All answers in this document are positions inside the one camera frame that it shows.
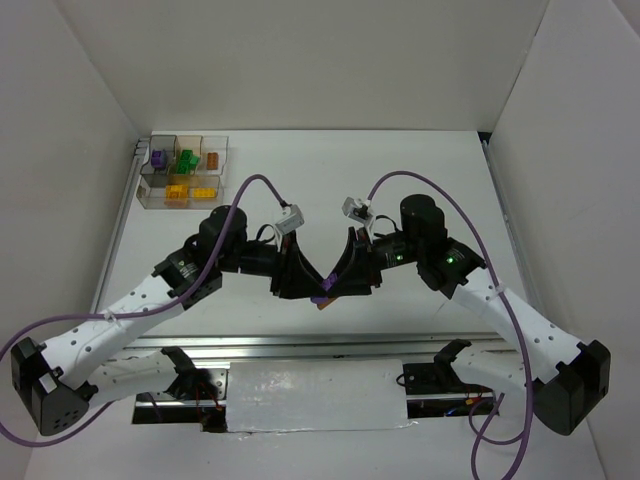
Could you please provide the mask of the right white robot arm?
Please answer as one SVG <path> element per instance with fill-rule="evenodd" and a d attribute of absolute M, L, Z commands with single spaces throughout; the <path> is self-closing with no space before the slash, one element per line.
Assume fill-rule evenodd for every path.
<path fill-rule="evenodd" d="M 415 264 L 435 292 L 473 312 L 503 340 L 528 356 L 523 366 L 495 371 L 478 364 L 469 343 L 453 342 L 441 353 L 446 373 L 464 383 L 532 388 L 533 413 L 550 430 L 568 436 L 607 395 L 611 354 L 599 341 L 589 344 L 562 331 L 513 291 L 494 281 L 488 263 L 450 237 L 443 211 L 428 195 L 400 203 L 401 226 L 380 238 L 367 201 L 347 198 L 342 211 L 361 223 L 325 281 L 330 299 L 370 294 L 386 269 Z"/>

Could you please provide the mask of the aluminium rail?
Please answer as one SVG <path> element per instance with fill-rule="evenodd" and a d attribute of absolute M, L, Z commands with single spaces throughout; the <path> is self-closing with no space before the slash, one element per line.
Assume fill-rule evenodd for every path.
<path fill-rule="evenodd" d="M 491 352 L 510 352 L 506 341 L 491 333 L 353 334 L 226 337 L 142 337 L 124 348 L 128 354 L 150 354 L 179 347 L 204 362 L 288 359 L 413 358 L 439 352 L 449 342 L 465 339 Z"/>
<path fill-rule="evenodd" d="M 495 165 L 494 165 L 493 158 L 490 151 L 490 140 L 491 140 L 492 133 L 488 131 L 479 131 L 477 135 L 481 144 L 481 148 L 483 150 L 483 154 L 489 170 L 489 174 L 491 176 L 493 187 L 496 192 L 498 203 L 500 205 L 501 215 L 507 230 L 507 234 L 509 236 L 509 241 L 513 250 L 513 254 L 515 257 L 515 261 L 517 264 L 518 273 L 523 285 L 523 289 L 525 292 L 528 292 L 529 284 L 528 284 L 528 278 L 527 278 L 527 271 L 525 268 L 525 264 L 523 263 L 523 258 L 520 252 L 517 238 L 514 234 L 513 225 L 511 222 L 511 218 L 508 214 L 508 209 L 505 202 L 505 197 L 501 189 L 501 185 L 497 176 L 497 171 L 495 170 Z"/>
<path fill-rule="evenodd" d="M 138 177 L 140 175 L 140 168 L 143 165 L 144 160 L 147 158 L 149 152 L 150 139 L 140 138 L 134 148 L 133 157 L 131 160 L 129 172 L 126 178 L 123 195 L 121 197 L 118 211 L 116 214 L 116 220 L 112 229 L 111 237 L 108 242 L 108 248 L 106 256 L 103 262 L 101 273 L 98 278 L 96 290 L 93 296 L 93 300 L 90 307 L 91 313 L 97 313 L 105 292 L 109 285 L 109 279 L 117 256 L 119 244 L 124 232 L 126 219 L 131 207 L 131 203 L 135 194 Z"/>

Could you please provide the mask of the purple brown green lego stack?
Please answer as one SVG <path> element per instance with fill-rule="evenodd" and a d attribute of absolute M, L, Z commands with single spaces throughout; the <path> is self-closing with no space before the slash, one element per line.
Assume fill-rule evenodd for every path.
<path fill-rule="evenodd" d="M 326 279 L 323 280 L 321 286 L 325 293 L 327 293 L 332 288 L 336 280 L 337 280 L 337 275 L 335 273 L 331 273 Z M 311 297 L 310 300 L 317 307 L 318 303 L 328 298 L 329 298 L 328 296 L 314 296 L 314 297 Z"/>

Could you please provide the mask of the yellow orange rounded lego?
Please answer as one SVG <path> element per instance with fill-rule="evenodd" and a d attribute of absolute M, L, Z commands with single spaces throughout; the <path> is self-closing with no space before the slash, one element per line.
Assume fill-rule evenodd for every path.
<path fill-rule="evenodd" d="M 189 187 L 187 185 L 167 185 L 165 187 L 165 203 L 185 204 L 189 198 Z"/>

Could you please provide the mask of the clear compartment organizer tray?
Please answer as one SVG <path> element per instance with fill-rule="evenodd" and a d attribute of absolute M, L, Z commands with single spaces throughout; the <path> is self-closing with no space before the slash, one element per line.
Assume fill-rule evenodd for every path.
<path fill-rule="evenodd" d="M 212 210 L 224 198 L 229 138 L 159 134 L 150 138 L 136 198 L 149 210 Z"/>

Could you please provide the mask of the left side aluminium rail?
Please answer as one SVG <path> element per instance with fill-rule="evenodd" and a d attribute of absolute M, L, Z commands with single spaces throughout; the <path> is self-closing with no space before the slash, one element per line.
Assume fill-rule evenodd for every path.
<path fill-rule="evenodd" d="M 131 207 L 131 203 L 135 194 L 138 177 L 140 175 L 140 168 L 143 165 L 144 160 L 147 158 L 149 152 L 150 139 L 140 138 L 134 148 L 133 157 L 131 160 L 129 172 L 126 178 L 123 195 L 121 197 L 118 211 L 116 214 L 116 220 L 112 229 L 111 237 L 108 242 L 108 248 L 106 256 L 103 262 L 101 273 L 98 278 L 96 290 L 93 296 L 93 300 L 90 307 L 91 313 L 97 313 L 105 292 L 109 285 L 109 279 L 117 256 L 119 244 L 124 232 L 126 219 Z"/>

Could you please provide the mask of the green lego top piece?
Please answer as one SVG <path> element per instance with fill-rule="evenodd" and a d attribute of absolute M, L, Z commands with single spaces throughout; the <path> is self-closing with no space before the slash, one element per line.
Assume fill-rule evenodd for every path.
<path fill-rule="evenodd" d="M 199 165 L 200 157 L 196 155 L 192 155 L 189 160 L 189 168 L 196 169 Z"/>

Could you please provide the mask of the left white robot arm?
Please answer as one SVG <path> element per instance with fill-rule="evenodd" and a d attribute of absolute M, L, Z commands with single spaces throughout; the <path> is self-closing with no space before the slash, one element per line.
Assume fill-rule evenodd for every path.
<path fill-rule="evenodd" d="M 220 206 L 119 301 L 42 343 L 17 341 L 10 350 L 12 383 L 39 433 L 54 444 L 90 409 L 140 393 L 217 400 L 209 371 L 178 346 L 146 356 L 116 355 L 218 291 L 225 272 L 267 277 L 271 292 L 283 299 L 322 296 L 322 279 L 297 244 L 295 231 L 303 223 L 299 207 L 286 205 L 273 226 L 274 239 L 249 239 L 246 214 Z"/>

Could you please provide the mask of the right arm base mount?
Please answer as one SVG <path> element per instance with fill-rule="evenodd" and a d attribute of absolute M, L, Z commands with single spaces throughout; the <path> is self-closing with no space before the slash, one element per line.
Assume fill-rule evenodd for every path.
<path fill-rule="evenodd" d="M 396 384 L 405 391 L 409 419 L 486 415 L 496 396 L 485 386 L 461 381 L 453 361 L 471 347 L 468 340 L 449 342 L 426 363 L 403 365 Z"/>

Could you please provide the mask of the purple flower lego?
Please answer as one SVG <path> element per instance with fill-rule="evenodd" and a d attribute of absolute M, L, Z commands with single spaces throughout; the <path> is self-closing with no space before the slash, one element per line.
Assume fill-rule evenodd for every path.
<path fill-rule="evenodd" d="M 164 149 L 154 149 L 150 155 L 150 165 L 154 170 L 163 170 L 167 166 L 167 153 Z"/>

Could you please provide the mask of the green square lego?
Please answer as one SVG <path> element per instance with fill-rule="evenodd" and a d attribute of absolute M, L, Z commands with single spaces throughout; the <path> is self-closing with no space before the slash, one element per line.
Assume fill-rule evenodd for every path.
<path fill-rule="evenodd" d="M 175 168 L 175 175 L 191 175 L 192 174 L 192 170 L 189 168 L 189 163 L 180 163 L 178 162 L 176 164 L 176 168 Z"/>

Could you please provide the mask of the aluminium front rail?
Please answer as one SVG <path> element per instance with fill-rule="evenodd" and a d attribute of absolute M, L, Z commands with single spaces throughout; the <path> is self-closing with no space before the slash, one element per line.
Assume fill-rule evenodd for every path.
<path fill-rule="evenodd" d="M 179 347 L 204 362 L 288 359 L 413 358 L 439 352 L 449 342 L 465 339 L 491 352 L 510 352 L 506 341 L 491 333 L 353 334 L 226 337 L 142 337 L 124 348 L 128 354 L 150 354 Z"/>

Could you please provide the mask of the white taped cover plate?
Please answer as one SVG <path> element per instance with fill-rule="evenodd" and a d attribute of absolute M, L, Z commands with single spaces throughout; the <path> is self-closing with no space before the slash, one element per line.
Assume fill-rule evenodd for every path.
<path fill-rule="evenodd" d="M 226 394 L 231 432 L 391 430 L 409 425 L 398 360 L 233 363 Z"/>

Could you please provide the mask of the green sloped lego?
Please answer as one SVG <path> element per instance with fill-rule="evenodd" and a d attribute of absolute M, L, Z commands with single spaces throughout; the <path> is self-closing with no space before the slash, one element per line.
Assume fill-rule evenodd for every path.
<path fill-rule="evenodd" d="M 190 163 L 193 159 L 195 158 L 195 155 L 193 153 L 192 150 L 182 150 L 180 157 L 179 157 L 179 162 L 180 163 Z"/>

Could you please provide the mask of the yellow rectangular lego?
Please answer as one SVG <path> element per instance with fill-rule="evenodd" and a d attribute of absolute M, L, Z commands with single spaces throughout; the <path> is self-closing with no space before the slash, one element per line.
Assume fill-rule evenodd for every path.
<path fill-rule="evenodd" d="M 193 188 L 191 197 L 195 200 L 211 200 L 217 197 L 217 190 L 211 187 Z"/>

